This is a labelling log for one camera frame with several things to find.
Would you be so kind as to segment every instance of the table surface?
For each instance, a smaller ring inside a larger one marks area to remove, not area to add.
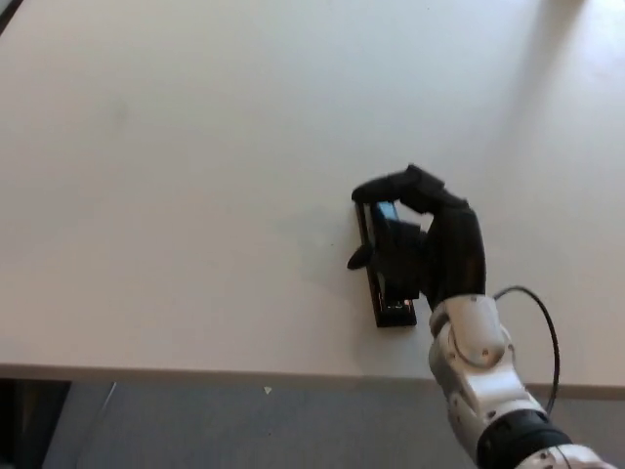
[[[378,330],[346,269],[414,162],[563,385],[625,387],[622,1],[26,0],[0,64],[4,375],[431,379],[427,308]]]

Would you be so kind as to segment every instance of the robotic hand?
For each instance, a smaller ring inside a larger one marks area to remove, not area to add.
[[[359,186],[352,199],[363,204],[399,200],[419,214],[434,215],[426,234],[396,222],[393,246],[362,246],[349,268],[370,266],[428,299],[434,336],[430,368],[446,398],[455,436],[476,465],[614,469],[591,449],[574,445],[523,386],[511,337],[495,301],[485,296],[483,243],[468,202],[412,165]]]

